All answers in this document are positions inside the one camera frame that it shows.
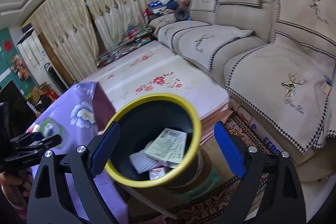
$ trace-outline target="carpet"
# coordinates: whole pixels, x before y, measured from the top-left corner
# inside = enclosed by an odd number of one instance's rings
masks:
[[[233,113],[225,123],[231,134],[239,136],[247,146],[254,145],[260,151],[271,154],[266,145],[249,129],[241,118]],[[233,175],[221,153],[214,137],[211,137],[202,146],[212,161],[214,168],[221,175],[222,180],[204,196],[188,203],[182,203],[178,198],[163,187],[138,189],[141,194],[155,202],[157,205],[177,215],[178,219],[166,218],[167,224],[212,224],[223,212],[233,196],[240,180]],[[251,211],[255,210],[262,199],[267,176],[263,175]],[[160,213],[141,213],[146,211],[145,205],[131,198],[128,201],[130,223],[139,223],[160,216]]]

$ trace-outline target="receipt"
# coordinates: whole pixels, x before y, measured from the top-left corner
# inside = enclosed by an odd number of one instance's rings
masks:
[[[185,132],[165,128],[145,150],[145,154],[164,166],[174,168],[184,156],[186,137]]]

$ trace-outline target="green wall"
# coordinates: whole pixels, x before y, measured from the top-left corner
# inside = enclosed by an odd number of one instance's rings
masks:
[[[6,40],[9,40],[12,42],[12,50],[10,52],[6,52],[5,49],[3,48],[3,43]],[[12,62],[11,54],[15,55],[17,54],[17,51],[12,41],[8,28],[5,28],[5,29],[0,30],[0,75],[2,76],[8,73],[8,69],[11,66],[11,62]],[[27,96],[29,91],[35,85],[31,77],[29,77],[28,80],[19,79],[17,74],[14,74],[12,71],[5,78],[3,79],[2,78],[3,77],[0,78],[1,87],[5,86],[9,81],[13,80],[16,87],[19,90],[23,90],[24,96]]]

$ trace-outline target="purple tablecloth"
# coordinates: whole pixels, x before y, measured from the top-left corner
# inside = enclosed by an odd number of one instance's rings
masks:
[[[98,82],[79,83],[58,98],[35,124],[42,127],[47,122],[61,125],[63,142],[52,150],[57,155],[67,154],[79,145],[88,145],[115,114],[115,109]],[[38,165],[33,168],[35,176]],[[66,174],[68,187],[78,215],[88,220],[79,200],[71,174]],[[113,185],[113,180],[104,171],[94,179],[101,196],[120,224],[128,223],[128,207]]]

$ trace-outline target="metal screw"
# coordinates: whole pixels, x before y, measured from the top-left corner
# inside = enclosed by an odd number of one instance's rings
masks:
[[[251,153],[257,153],[258,152],[258,149],[255,147],[255,146],[249,146],[249,151]]]
[[[53,152],[51,150],[48,150],[47,152],[44,153],[44,155],[49,158],[51,155],[53,154]]]
[[[282,152],[281,152],[281,155],[282,155],[284,158],[289,158],[289,154],[288,154],[288,152],[286,152],[286,151],[282,151]]]
[[[86,150],[86,147],[84,145],[78,146],[76,151],[78,153],[83,153]]]

